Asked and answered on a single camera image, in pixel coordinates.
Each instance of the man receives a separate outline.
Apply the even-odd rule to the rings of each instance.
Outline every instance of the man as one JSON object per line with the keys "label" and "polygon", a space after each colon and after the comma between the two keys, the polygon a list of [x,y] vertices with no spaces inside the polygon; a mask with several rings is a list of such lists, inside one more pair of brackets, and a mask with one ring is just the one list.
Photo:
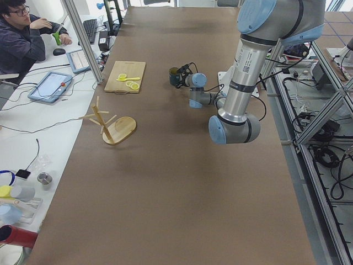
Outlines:
{"label": "man", "polygon": [[[29,14],[25,0],[0,0],[0,75],[19,73],[19,83],[36,61],[45,60],[40,34],[52,34],[60,25]],[[72,40],[65,28],[59,31],[62,44]]]}

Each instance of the dark jacket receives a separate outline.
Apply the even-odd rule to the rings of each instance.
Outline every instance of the dark jacket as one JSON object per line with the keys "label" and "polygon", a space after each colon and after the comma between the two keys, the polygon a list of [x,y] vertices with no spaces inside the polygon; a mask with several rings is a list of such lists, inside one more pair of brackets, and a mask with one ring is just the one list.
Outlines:
{"label": "dark jacket", "polygon": [[[39,18],[30,14],[31,22]],[[38,30],[26,26],[19,30],[0,18],[0,74],[19,73],[22,80],[35,61],[45,60],[45,47],[40,34],[52,34],[60,27],[57,23],[51,24],[52,29]],[[67,31],[61,28],[59,33]]]}

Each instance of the computer mouse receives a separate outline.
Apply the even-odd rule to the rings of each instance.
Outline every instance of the computer mouse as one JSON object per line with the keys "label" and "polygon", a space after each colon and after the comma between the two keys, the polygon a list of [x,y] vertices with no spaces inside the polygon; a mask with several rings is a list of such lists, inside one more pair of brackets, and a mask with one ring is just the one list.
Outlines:
{"label": "computer mouse", "polygon": [[58,56],[58,55],[62,55],[62,54],[65,54],[66,53],[66,50],[62,49],[62,48],[56,48],[54,51],[53,51],[53,55],[54,56]]}

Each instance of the blue joint cap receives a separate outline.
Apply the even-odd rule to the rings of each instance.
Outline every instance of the blue joint cap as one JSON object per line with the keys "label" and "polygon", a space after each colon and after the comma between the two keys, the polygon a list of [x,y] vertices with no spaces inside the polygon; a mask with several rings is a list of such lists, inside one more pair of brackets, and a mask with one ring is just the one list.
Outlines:
{"label": "blue joint cap", "polygon": [[192,83],[195,87],[204,87],[207,83],[207,77],[203,73],[195,73],[192,76]]}
{"label": "blue joint cap", "polygon": [[277,0],[246,0],[239,12],[238,30],[250,34],[261,27],[275,9]]}
{"label": "blue joint cap", "polygon": [[189,106],[193,109],[201,109],[202,104],[200,102],[194,101],[192,99],[189,99]]}
{"label": "blue joint cap", "polygon": [[98,9],[102,9],[104,7],[104,4],[99,4],[99,3],[97,3],[97,8]]}
{"label": "blue joint cap", "polygon": [[324,24],[316,26],[315,28],[309,29],[307,31],[282,40],[282,45],[288,46],[300,43],[307,43],[309,41],[316,40],[322,35],[323,30]]}
{"label": "blue joint cap", "polygon": [[226,133],[217,116],[210,117],[210,120],[208,121],[208,131],[214,143],[218,145],[225,145],[227,143]]}

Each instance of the white desk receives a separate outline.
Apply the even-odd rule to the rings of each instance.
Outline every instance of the white desk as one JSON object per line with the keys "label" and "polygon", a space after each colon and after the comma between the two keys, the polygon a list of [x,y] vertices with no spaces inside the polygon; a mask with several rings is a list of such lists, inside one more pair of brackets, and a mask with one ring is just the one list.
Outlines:
{"label": "white desk", "polygon": [[[81,47],[78,45],[78,39],[74,33],[73,27],[69,24],[69,19],[66,21],[68,25],[65,25],[65,28],[68,30],[73,44],[63,48],[66,52],[79,50]],[[97,56],[101,53],[98,48],[98,36],[99,34],[96,35],[96,41],[91,46]],[[54,38],[51,35],[42,35],[42,37],[46,45],[46,60],[41,63],[36,63],[32,69],[67,64],[68,60],[66,55],[54,56],[52,54],[52,51],[58,47]],[[30,72],[23,79],[22,83],[39,83],[48,71],[73,75],[69,66],[53,67]],[[18,99],[21,92],[31,87],[32,86],[27,85],[20,86],[14,91],[10,99]],[[64,96],[53,104],[33,102],[28,105],[6,110],[15,105],[31,102],[27,97],[29,91],[24,92],[17,102],[6,102],[3,110],[0,111],[0,125],[17,130],[36,131],[55,123],[84,116],[92,100],[94,88],[95,78],[92,72],[88,71],[75,76],[68,90],[64,93]],[[2,154],[0,170],[7,169],[17,172],[19,169],[26,169],[37,153],[37,143],[35,139],[38,139],[40,144],[39,157],[29,168],[31,175],[27,180],[17,177],[15,185],[34,187],[36,189],[35,197],[43,199],[43,203],[39,207],[31,224],[15,224],[16,226],[31,231],[38,231],[40,229],[40,225],[45,218],[73,144],[81,128],[81,123],[81,120],[74,120],[33,134],[13,131],[6,128],[0,130],[0,153]],[[100,129],[97,127],[96,137],[100,137],[99,131]],[[37,181],[37,176],[40,172],[47,172],[52,176],[53,181],[48,187],[43,186]]]}

